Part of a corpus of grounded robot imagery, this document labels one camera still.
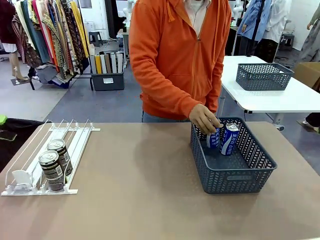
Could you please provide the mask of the person's right hand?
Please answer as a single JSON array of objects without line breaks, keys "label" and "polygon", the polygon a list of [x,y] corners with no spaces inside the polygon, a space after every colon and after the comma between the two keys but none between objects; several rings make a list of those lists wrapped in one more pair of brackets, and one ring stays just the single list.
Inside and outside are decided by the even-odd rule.
[{"label": "person's right hand", "polygon": [[203,104],[195,105],[188,118],[206,135],[215,133],[217,129],[223,127],[216,116]]}]

